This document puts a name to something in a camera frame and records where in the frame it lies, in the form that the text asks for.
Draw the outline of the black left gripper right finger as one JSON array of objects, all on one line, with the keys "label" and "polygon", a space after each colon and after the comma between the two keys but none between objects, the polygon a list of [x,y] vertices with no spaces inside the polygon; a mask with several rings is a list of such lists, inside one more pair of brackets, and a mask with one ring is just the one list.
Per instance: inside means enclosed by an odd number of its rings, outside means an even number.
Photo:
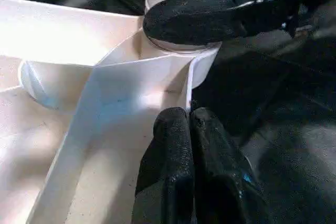
[{"label": "black left gripper right finger", "polygon": [[190,115],[198,223],[272,223],[250,162],[207,108]]}]

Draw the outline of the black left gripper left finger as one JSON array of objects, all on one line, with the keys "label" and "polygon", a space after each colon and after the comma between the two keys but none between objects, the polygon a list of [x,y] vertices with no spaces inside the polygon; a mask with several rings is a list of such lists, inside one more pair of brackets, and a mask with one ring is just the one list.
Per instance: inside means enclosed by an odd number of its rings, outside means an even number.
[{"label": "black left gripper left finger", "polygon": [[194,223],[194,164],[186,112],[160,112],[139,167],[132,223]]}]

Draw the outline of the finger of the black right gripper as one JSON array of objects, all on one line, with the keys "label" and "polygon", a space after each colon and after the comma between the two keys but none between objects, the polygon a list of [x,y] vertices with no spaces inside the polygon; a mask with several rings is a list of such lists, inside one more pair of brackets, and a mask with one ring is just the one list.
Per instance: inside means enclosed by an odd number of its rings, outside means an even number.
[{"label": "finger of the black right gripper", "polygon": [[280,29],[301,0],[164,0],[146,13],[145,34],[174,44],[205,45]]}]

